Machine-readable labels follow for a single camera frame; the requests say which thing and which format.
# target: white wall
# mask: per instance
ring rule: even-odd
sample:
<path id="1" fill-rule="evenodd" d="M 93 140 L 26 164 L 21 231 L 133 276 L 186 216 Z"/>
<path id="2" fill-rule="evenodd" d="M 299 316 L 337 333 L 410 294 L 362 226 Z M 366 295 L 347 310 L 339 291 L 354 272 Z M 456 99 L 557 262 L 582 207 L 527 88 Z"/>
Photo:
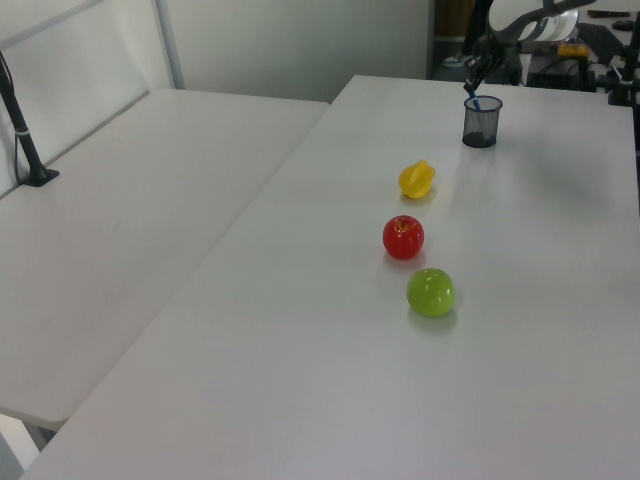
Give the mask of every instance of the white wall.
<path id="1" fill-rule="evenodd" d="M 27 21 L 31 17 L 20 10 L 21 5 L 31 8 L 33 0 L 21 2 L 14 1 L 8 13 L 33 29 Z M 7 45 L 12 38 L 5 37 L 0 44 L 44 163 L 149 90 L 171 86 L 154 0 L 84 3 L 89 8 L 54 24 L 38 16 L 35 32 L 28 31 L 26 37 L 14 32 L 15 42 Z M 49 13 L 59 18 L 60 10 Z M 13 127 L 3 104 L 0 121 L 2 195 L 15 184 Z M 24 176 L 28 169 L 21 149 L 20 158 Z"/>
<path id="2" fill-rule="evenodd" d="M 434 0 L 158 0 L 176 85 L 331 102 L 354 74 L 425 78 Z"/>

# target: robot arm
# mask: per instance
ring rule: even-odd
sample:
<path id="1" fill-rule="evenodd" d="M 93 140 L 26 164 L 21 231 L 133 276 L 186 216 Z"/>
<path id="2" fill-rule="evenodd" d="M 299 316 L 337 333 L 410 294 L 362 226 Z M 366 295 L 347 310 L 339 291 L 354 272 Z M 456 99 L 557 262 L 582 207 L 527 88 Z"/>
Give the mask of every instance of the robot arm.
<path id="1" fill-rule="evenodd" d="M 578 20 L 577 10 L 640 10 L 640 0 L 494 0 L 487 34 L 474 47 L 467 62 L 465 90 L 470 94 L 505 57 L 505 46 L 518 41 L 554 41 L 569 36 Z"/>

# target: red apple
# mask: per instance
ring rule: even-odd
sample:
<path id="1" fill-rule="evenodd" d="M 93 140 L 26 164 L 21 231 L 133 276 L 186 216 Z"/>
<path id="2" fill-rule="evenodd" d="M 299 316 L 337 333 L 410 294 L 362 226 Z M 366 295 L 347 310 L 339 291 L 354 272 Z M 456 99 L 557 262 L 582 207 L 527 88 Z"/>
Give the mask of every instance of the red apple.
<path id="1" fill-rule="evenodd" d="M 415 257 L 424 243 L 424 229 L 418 220 L 400 215 L 387 222 L 382 242 L 389 255 L 400 260 Z"/>

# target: toy fruit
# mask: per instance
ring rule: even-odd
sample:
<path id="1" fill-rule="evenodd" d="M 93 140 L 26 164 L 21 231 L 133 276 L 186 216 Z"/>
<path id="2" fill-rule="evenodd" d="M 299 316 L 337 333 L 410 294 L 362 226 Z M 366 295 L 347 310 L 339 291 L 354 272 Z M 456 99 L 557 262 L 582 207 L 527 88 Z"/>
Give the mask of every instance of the toy fruit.
<path id="1" fill-rule="evenodd" d="M 437 268 L 418 270 L 407 285 L 411 308 L 425 317 L 439 317 L 453 307 L 456 289 L 449 275 Z"/>
<path id="2" fill-rule="evenodd" d="M 431 190 L 435 174 L 436 169 L 426 160 L 420 160 L 415 165 L 405 168 L 398 180 L 402 194 L 416 200 L 424 197 Z"/>
<path id="3" fill-rule="evenodd" d="M 400 215 L 387 222 L 382 232 L 382 242 L 389 255 L 407 260 L 418 254 L 424 243 L 424 229 L 418 220 Z"/>

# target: white tabletop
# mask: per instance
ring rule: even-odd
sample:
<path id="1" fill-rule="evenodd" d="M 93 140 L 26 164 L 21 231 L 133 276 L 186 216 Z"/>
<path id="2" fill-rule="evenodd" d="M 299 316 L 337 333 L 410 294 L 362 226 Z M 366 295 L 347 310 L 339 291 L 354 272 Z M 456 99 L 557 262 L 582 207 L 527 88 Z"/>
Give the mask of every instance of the white tabletop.
<path id="1" fill-rule="evenodd" d="M 57 429 L 327 105 L 163 90 L 0 201 L 0 412 Z"/>
<path id="2" fill-rule="evenodd" d="M 631 112 L 356 77 L 27 471 L 35 479 L 632 479 L 640 231 Z M 434 195 L 400 171 L 436 167 Z M 393 261 L 410 214 L 426 247 Z M 411 273 L 459 291 L 411 313 Z"/>

